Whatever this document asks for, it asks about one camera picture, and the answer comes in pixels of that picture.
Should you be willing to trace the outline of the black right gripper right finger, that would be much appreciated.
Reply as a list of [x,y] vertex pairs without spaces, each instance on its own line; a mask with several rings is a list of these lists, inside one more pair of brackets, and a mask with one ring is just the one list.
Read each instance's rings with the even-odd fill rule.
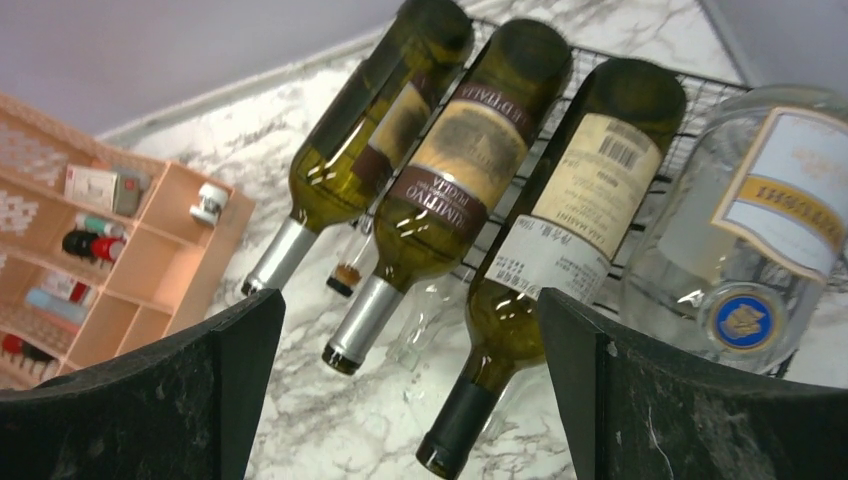
[[552,288],[539,324],[580,479],[843,479],[847,393],[736,370]]

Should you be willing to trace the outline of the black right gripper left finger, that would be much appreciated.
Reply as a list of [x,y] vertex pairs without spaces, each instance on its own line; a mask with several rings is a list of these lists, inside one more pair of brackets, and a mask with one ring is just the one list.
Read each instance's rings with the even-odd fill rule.
[[259,291],[109,361],[1,394],[5,479],[241,479],[286,305]]

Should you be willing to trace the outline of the green wine bottle silver neck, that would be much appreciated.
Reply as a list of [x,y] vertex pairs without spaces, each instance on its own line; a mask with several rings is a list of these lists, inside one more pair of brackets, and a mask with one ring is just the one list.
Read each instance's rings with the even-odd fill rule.
[[360,217],[402,166],[474,45],[453,1],[406,1],[294,155],[291,211],[241,291],[282,289],[328,227]]

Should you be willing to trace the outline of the green bottle cream label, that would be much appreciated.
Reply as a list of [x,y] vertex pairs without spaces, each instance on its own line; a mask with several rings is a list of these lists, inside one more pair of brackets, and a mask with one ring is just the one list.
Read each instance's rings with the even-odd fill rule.
[[677,76],[646,60],[582,82],[472,279],[471,349],[418,447],[427,470],[456,478],[512,377],[544,361],[540,292],[598,292],[686,107]]

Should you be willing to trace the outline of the green bottle brown Primitivo label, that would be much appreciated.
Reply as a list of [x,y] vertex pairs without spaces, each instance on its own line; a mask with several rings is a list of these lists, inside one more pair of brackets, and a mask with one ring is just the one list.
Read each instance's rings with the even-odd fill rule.
[[569,82],[572,49],[553,27],[512,19],[490,36],[379,203],[372,275],[323,361],[354,374],[404,296],[465,257]]

